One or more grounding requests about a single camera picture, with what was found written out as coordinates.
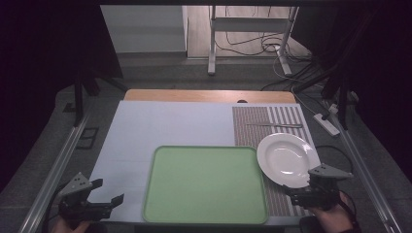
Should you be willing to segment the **white plate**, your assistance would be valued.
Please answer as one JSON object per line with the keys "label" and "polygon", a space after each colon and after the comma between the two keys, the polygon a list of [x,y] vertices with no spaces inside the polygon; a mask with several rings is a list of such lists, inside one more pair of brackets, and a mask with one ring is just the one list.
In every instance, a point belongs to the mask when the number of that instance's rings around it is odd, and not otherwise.
{"label": "white plate", "polygon": [[308,171],[321,164],[318,154],[306,141],[287,133],[263,138],[257,146],[257,162],[266,177],[289,188],[307,186]]}

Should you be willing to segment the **black tripod stand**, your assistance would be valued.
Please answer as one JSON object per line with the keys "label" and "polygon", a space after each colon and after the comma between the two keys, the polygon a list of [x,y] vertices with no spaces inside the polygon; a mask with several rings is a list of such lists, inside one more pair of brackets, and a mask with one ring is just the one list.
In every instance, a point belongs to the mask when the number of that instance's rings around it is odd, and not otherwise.
{"label": "black tripod stand", "polygon": [[126,92],[128,87],[116,78],[123,78],[119,61],[109,60],[72,60],[65,63],[65,68],[74,84],[74,112],[75,121],[73,126],[78,127],[85,118],[83,90],[89,96],[98,96],[100,87],[97,79],[100,79],[117,89]]}
{"label": "black tripod stand", "polygon": [[332,66],[326,69],[323,73],[317,77],[300,84],[293,89],[294,93],[299,93],[310,86],[313,86],[320,81],[327,79],[326,85],[321,91],[321,96],[324,99],[332,98],[336,93],[338,93],[338,122],[343,127],[344,130],[348,129],[346,122],[346,112],[347,112],[347,94],[349,91],[348,77],[349,68],[352,58],[356,48],[359,45],[362,37],[364,36],[368,26],[370,25],[372,19],[374,18],[374,13],[371,11],[365,11],[360,14],[357,19],[356,25],[353,27],[352,31],[349,33],[349,40],[345,46],[339,51],[339,56],[335,59]]}

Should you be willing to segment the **person's left hand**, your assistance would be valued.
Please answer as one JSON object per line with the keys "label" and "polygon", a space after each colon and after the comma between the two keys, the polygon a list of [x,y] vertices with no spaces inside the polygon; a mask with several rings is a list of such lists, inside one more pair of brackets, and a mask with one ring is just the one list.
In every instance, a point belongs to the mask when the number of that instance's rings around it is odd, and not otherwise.
{"label": "person's left hand", "polygon": [[89,226],[89,221],[82,221],[76,228],[72,229],[70,224],[60,217],[52,228],[51,233],[86,233]]}

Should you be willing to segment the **aluminium rail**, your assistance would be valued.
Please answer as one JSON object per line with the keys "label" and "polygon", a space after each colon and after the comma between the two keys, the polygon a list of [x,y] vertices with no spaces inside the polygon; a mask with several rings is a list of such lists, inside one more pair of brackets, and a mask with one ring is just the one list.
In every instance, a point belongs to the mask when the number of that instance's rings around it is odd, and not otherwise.
{"label": "aluminium rail", "polygon": [[52,200],[57,185],[62,177],[63,172],[72,156],[75,145],[78,143],[82,132],[85,129],[89,119],[89,113],[85,113],[76,126],[69,131],[69,135],[56,157],[45,181],[43,182],[39,193],[37,194],[31,208],[29,209],[20,229],[17,233],[35,233],[40,225],[43,215],[46,212],[48,204]]}
{"label": "aluminium rail", "polygon": [[341,141],[346,151],[352,156],[352,161],[358,173],[358,177],[364,185],[364,189],[371,199],[371,202],[373,203],[387,233],[404,233],[393,209],[384,196],[381,188],[378,186],[378,183],[372,177],[372,174],[369,171],[362,157],[362,154],[357,148],[355,141],[350,135],[349,131],[344,129],[336,115],[331,114],[329,120],[340,131]]}

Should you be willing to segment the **metal table knife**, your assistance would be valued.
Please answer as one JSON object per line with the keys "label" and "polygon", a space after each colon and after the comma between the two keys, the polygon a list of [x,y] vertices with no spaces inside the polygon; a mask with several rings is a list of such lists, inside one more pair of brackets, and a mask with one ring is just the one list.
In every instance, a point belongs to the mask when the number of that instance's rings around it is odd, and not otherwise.
{"label": "metal table knife", "polygon": [[302,124],[283,124],[283,123],[270,123],[270,122],[248,122],[246,125],[255,126],[270,126],[270,127],[282,127],[282,128],[302,128]]}

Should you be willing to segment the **white power strip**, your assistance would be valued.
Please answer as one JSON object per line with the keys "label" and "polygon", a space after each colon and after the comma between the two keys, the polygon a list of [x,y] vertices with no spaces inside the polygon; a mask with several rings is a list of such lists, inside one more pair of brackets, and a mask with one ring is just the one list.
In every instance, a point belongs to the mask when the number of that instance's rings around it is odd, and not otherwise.
{"label": "white power strip", "polygon": [[340,134],[340,131],[327,119],[327,116],[316,114],[313,116],[313,119],[318,122],[331,137]]}

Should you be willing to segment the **white table cover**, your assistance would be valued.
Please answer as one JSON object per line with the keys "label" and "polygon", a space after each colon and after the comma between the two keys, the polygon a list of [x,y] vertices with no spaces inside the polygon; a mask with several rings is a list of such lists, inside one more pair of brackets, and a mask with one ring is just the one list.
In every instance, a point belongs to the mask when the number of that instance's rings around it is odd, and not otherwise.
{"label": "white table cover", "polygon": [[[105,202],[123,194],[123,203],[115,208],[112,222],[152,223],[143,219],[143,208],[155,150],[162,146],[249,147],[236,146],[233,107],[284,104],[236,104],[194,102],[122,101],[91,173],[104,184],[89,197]],[[300,217],[270,216],[263,224],[207,225],[295,225]]]}

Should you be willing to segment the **wooden table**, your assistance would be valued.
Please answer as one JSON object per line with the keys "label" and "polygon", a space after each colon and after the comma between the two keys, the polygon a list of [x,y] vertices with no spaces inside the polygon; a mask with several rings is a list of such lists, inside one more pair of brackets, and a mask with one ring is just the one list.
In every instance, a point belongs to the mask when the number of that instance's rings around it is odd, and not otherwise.
{"label": "wooden table", "polygon": [[169,102],[214,102],[237,103],[295,103],[292,93],[287,91],[252,90],[184,90],[184,89],[130,89],[125,93],[126,101]]}

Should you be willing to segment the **white metal stand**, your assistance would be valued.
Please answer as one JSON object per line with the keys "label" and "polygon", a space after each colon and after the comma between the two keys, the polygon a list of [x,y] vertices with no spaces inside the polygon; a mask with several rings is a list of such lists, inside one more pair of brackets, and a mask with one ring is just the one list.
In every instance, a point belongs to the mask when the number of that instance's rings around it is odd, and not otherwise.
{"label": "white metal stand", "polygon": [[283,72],[286,76],[292,70],[286,59],[288,39],[292,33],[297,7],[290,7],[287,18],[261,17],[216,17],[216,7],[213,6],[210,16],[210,48],[208,56],[208,74],[216,73],[216,33],[217,32],[272,32],[283,35],[281,44],[276,47],[276,53]]}

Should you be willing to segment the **person's right hand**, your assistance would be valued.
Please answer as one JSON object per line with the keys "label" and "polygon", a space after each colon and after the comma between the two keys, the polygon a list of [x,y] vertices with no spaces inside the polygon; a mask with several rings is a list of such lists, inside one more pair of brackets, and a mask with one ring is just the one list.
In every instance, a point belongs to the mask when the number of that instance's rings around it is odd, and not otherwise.
{"label": "person's right hand", "polygon": [[350,214],[340,205],[328,211],[319,208],[309,208],[309,211],[317,220],[309,223],[308,233],[353,233],[356,230]]}

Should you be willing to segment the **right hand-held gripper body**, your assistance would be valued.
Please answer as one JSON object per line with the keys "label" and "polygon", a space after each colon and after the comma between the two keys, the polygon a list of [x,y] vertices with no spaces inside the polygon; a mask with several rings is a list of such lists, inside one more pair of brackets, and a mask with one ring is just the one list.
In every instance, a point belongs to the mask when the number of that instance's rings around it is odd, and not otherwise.
{"label": "right hand-held gripper body", "polygon": [[290,197],[292,204],[303,208],[320,208],[328,211],[340,201],[338,182],[354,175],[322,163],[308,171],[311,191],[304,196]]}

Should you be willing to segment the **grey panel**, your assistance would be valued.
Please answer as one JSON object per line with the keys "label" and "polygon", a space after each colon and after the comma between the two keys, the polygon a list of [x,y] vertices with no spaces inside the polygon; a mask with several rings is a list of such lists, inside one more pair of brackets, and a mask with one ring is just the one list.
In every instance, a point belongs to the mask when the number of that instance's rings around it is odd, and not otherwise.
{"label": "grey panel", "polygon": [[187,50],[186,6],[101,6],[117,53]]}

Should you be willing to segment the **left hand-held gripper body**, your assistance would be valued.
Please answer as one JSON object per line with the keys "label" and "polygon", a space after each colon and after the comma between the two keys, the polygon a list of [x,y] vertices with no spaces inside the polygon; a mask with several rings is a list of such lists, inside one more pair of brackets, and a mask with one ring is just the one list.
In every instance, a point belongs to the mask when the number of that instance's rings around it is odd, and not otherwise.
{"label": "left hand-held gripper body", "polygon": [[99,221],[109,218],[112,208],[110,203],[91,203],[87,200],[91,181],[78,173],[58,193],[60,203],[58,213],[69,222]]}

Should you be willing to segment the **striped placemat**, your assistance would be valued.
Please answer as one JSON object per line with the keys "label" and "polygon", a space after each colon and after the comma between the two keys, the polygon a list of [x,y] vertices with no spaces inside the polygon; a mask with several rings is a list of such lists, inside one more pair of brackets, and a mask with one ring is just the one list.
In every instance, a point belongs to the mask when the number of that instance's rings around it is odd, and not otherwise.
{"label": "striped placemat", "polygon": [[[289,133],[299,137],[312,148],[314,143],[308,129],[303,112],[298,104],[284,104],[263,106],[233,107],[234,138],[236,146],[250,146],[257,148],[260,141],[274,133]],[[302,124],[301,128],[256,126],[252,122],[274,122],[280,124]],[[266,203],[270,216],[309,216],[310,213],[294,206],[284,189],[263,177]]]}

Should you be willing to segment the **green tray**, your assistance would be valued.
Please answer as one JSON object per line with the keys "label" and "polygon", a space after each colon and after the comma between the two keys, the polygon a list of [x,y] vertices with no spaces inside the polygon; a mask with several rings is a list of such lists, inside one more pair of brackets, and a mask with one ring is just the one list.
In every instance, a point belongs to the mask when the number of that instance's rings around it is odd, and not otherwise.
{"label": "green tray", "polygon": [[256,151],[249,147],[157,148],[143,219],[152,223],[265,223],[268,210]]}

